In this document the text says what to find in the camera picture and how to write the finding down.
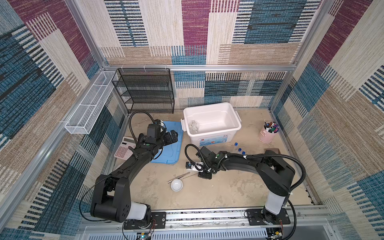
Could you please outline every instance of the white bowl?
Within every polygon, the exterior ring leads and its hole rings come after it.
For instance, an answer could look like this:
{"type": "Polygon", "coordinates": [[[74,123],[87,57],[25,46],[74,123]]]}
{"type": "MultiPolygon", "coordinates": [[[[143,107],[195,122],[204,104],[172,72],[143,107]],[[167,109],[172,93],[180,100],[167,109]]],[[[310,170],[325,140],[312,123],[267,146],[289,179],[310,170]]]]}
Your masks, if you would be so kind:
{"type": "Polygon", "coordinates": [[[170,183],[170,187],[173,191],[178,192],[183,188],[183,182],[180,179],[175,179],[170,183]]]}

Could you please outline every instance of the beige table surface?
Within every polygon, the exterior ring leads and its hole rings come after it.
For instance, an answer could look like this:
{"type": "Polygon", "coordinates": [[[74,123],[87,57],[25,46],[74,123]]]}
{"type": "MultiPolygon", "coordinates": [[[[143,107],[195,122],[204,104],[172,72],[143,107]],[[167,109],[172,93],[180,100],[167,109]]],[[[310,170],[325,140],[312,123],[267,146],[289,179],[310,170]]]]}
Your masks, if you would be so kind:
{"type": "MultiPolygon", "coordinates": [[[[266,148],[278,148],[282,154],[288,154],[279,134],[270,144],[264,144],[258,139],[264,120],[271,120],[268,110],[240,109],[237,111],[242,120],[241,129],[232,142],[208,146],[211,151],[232,151],[233,144],[237,142],[246,154],[264,153],[266,148]]],[[[180,121],[180,118],[184,118],[182,111],[175,111],[174,114],[152,114],[152,116],[154,119],[163,121],[180,121]]],[[[139,133],[146,133],[150,122],[145,114],[137,113],[133,117],[132,127],[136,137],[139,133]]],[[[129,128],[125,136],[131,136],[129,128]]],[[[181,179],[184,187],[179,192],[172,191],[167,182],[190,171],[185,168],[187,158],[184,154],[184,148],[189,143],[190,138],[187,132],[184,132],[180,157],[176,164],[147,164],[131,184],[131,200],[149,204],[152,209],[157,210],[264,206],[269,190],[261,177],[258,174],[238,170],[220,171],[212,175],[211,180],[199,178],[195,175],[197,172],[191,171],[181,179]]],[[[197,161],[195,154],[196,150],[189,147],[188,155],[197,161]]],[[[118,159],[115,167],[122,162],[123,160],[118,159]]],[[[293,182],[298,179],[299,176],[296,173],[293,182]]],[[[293,191],[290,200],[294,205],[311,204],[302,184],[293,191]]]]}

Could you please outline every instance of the patchwork wallpaper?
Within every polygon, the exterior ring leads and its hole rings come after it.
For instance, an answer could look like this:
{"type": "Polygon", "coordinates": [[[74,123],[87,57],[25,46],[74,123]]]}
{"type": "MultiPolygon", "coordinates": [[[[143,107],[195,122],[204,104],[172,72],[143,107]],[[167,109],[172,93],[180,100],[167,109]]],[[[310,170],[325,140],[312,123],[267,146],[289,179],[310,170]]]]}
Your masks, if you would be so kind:
{"type": "MultiPolygon", "coordinates": [[[[67,133],[0,239],[73,239],[81,221],[79,201],[106,171],[123,120],[111,93],[89,135],[67,133]]],[[[84,212],[92,195],[93,190],[84,198],[84,212]]]]}
{"type": "Polygon", "coordinates": [[[78,0],[110,65],[290,64],[321,0],[78,0]]]}
{"type": "Polygon", "coordinates": [[[0,0],[0,201],[98,70],[64,0],[0,0]]]}
{"type": "Polygon", "coordinates": [[[266,108],[286,72],[171,72],[175,109],[213,103],[266,108]]]}
{"type": "Polygon", "coordinates": [[[274,115],[344,239],[384,239],[384,1],[336,0],[274,115]]]}

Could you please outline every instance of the white plastic bin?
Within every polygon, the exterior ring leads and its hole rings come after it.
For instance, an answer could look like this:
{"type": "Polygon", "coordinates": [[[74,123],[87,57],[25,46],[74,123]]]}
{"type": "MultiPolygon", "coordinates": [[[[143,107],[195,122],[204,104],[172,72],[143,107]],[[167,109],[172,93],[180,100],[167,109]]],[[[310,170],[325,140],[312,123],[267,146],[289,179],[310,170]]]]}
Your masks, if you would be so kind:
{"type": "Polygon", "coordinates": [[[184,119],[181,127],[196,146],[230,142],[235,133],[241,128],[241,119],[229,103],[190,107],[184,109],[184,119]],[[197,134],[191,134],[188,124],[195,120],[200,124],[197,134]]]}

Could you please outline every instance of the bin handle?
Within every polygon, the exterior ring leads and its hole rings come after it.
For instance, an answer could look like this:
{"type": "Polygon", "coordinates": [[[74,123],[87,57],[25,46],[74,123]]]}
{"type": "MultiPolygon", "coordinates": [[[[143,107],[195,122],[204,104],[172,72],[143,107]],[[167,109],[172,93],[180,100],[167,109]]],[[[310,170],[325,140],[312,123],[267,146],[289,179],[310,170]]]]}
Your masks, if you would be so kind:
{"type": "Polygon", "coordinates": [[[185,132],[187,130],[185,119],[180,119],[180,122],[181,122],[181,129],[185,132]]]}
{"type": "Polygon", "coordinates": [[[237,113],[237,111],[235,111],[236,115],[237,115],[237,118],[239,119],[239,121],[241,122],[241,118],[239,116],[239,114],[237,113]]]}

